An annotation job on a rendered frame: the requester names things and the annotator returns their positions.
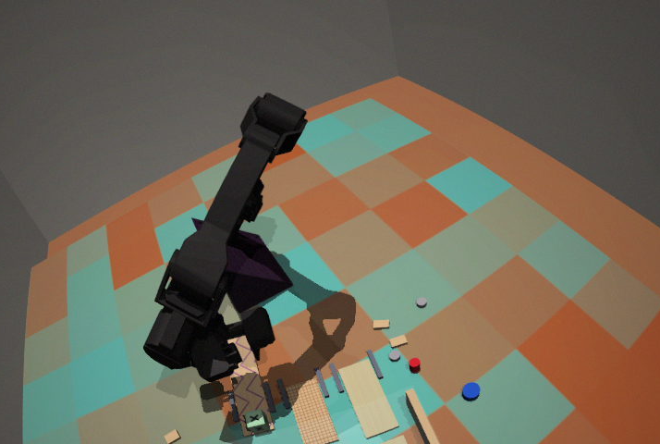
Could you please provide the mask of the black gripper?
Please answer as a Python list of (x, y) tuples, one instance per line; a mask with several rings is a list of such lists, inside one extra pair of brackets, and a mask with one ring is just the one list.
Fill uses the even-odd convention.
[[(275, 334), (271, 327), (269, 314), (266, 309), (259, 307), (240, 313), (241, 321), (226, 325), (222, 314), (217, 313), (215, 319), (210, 318), (206, 328), (196, 326), (195, 339), (205, 336), (204, 331), (213, 329), (220, 332), (225, 340), (246, 336), (250, 344), (254, 358), (260, 361), (260, 348), (272, 344), (275, 341)], [(196, 368), (191, 354), (187, 353), (182, 368), (193, 366)]]

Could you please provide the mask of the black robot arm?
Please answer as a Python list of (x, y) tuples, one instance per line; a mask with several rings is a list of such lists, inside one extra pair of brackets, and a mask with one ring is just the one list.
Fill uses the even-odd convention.
[(240, 124), (238, 155), (201, 228), (173, 252), (154, 299), (164, 308), (143, 349), (157, 363), (180, 369), (189, 352), (201, 378), (215, 382), (233, 375), (243, 362), (234, 342), (228, 344), (212, 328), (195, 339), (196, 326), (206, 328), (215, 319), (228, 289), (227, 245), (238, 247), (243, 221), (255, 221), (263, 205), (260, 177), (277, 155), (292, 151), (308, 122), (306, 114), (268, 92), (251, 103)]

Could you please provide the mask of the dark red cylinder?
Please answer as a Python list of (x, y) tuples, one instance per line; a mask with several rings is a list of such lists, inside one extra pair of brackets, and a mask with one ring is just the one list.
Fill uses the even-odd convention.
[(419, 372), (419, 370), (420, 370), (420, 364), (421, 364), (421, 362), (420, 362), (420, 360), (419, 360), (418, 358), (413, 358), (413, 359), (411, 359), (411, 360), (409, 361), (409, 370), (410, 370), (412, 373)]

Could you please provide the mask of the blue button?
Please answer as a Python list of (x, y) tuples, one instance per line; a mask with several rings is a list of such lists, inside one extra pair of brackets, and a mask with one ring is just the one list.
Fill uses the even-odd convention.
[(462, 389), (462, 397), (467, 401), (474, 401), (479, 396), (481, 389), (476, 383), (468, 383)]

